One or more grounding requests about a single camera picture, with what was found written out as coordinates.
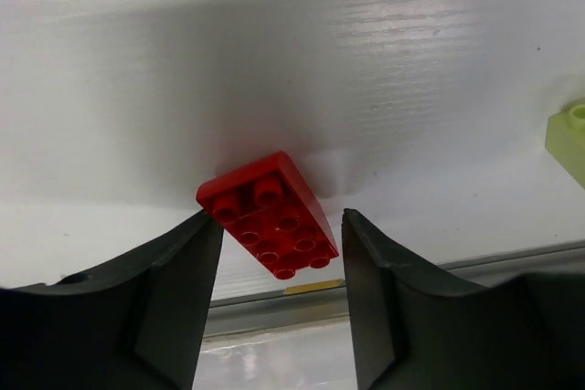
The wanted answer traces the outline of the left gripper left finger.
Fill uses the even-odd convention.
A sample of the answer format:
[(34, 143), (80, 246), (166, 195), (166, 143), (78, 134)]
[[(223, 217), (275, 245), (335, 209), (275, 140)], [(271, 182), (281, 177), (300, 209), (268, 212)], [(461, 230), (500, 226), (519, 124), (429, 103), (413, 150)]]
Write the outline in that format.
[(200, 212), (119, 257), (1, 292), (4, 389), (189, 389), (222, 226)]

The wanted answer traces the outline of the red rectangular lego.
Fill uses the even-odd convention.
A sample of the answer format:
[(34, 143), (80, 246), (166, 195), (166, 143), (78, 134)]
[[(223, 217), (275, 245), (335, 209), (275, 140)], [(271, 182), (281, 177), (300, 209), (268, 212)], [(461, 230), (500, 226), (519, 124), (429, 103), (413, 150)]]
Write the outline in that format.
[(276, 279), (339, 257), (323, 208), (285, 152), (203, 183), (196, 200)]

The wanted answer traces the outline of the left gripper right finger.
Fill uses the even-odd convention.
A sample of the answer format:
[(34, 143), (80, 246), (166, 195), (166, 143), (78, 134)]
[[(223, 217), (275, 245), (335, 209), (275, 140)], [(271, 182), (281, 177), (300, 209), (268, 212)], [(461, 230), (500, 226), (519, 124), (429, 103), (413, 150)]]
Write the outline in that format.
[(361, 389), (581, 389), (584, 277), (528, 273), (485, 287), (430, 263), (360, 212), (342, 218), (346, 283), (382, 291), (349, 313)]

